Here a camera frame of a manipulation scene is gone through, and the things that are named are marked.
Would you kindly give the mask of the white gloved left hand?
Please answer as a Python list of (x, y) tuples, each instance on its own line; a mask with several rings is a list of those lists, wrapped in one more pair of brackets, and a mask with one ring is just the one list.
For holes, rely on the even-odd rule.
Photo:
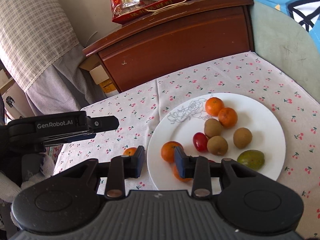
[(1, 200), (13, 202), (28, 187), (53, 175), (54, 161), (44, 153), (27, 154), (16, 160), (1, 162)]

